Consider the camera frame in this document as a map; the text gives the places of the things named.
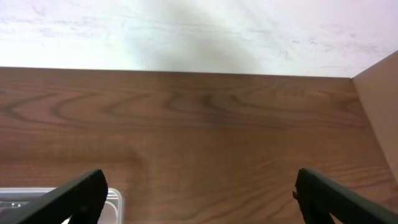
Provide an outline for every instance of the clear plastic box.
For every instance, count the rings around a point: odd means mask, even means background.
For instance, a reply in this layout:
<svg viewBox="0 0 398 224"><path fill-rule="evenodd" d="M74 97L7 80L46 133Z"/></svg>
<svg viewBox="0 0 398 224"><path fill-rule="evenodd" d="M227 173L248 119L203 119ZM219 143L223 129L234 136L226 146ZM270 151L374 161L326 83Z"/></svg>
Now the clear plastic box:
<svg viewBox="0 0 398 224"><path fill-rule="evenodd" d="M50 192L54 188L0 188L0 217L12 209L24 206L40 196ZM108 196L98 224L122 224L123 223L123 198L116 189L108 189Z"/></svg>

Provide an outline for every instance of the white surface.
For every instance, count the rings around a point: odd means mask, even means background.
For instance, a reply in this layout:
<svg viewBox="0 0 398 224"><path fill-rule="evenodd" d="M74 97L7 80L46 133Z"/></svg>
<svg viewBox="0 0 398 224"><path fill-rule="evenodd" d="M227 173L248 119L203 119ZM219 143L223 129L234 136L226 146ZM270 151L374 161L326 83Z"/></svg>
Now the white surface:
<svg viewBox="0 0 398 224"><path fill-rule="evenodd" d="M0 0L0 66L353 77L397 0Z"/></svg>

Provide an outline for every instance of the brown wooden surface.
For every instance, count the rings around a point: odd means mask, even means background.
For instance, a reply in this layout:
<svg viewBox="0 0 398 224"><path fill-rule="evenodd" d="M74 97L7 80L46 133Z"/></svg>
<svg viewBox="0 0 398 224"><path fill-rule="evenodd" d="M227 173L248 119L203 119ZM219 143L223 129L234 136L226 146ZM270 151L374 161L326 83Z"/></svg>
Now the brown wooden surface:
<svg viewBox="0 0 398 224"><path fill-rule="evenodd" d="M101 168L125 223L303 223L312 167L396 210L349 79L0 69L0 187Z"/></svg>
<svg viewBox="0 0 398 224"><path fill-rule="evenodd" d="M398 180L398 51L353 80L381 149Z"/></svg>

